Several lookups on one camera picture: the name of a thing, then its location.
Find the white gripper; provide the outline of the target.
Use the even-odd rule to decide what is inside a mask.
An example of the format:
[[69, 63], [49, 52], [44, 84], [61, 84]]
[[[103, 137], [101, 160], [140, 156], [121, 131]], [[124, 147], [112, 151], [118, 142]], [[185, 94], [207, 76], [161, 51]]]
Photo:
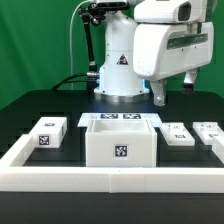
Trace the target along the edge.
[[192, 94], [200, 69], [213, 54], [214, 27], [202, 24], [199, 34], [189, 34], [186, 24], [140, 24], [134, 35], [133, 67], [137, 75], [150, 80], [153, 102], [166, 104], [167, 77], [186, 72], [182, 93]]

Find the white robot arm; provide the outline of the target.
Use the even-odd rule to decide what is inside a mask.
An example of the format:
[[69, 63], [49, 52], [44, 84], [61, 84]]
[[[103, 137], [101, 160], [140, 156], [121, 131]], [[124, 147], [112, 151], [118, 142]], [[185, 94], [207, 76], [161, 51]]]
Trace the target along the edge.
[[130, 102], [148, 93], [166, 103], [166, 79], [185, 75], [194, 91], [199, 69], [212, 59], [217, 0], [94, 0], [106, 16], [105, 62], [95, 95]]

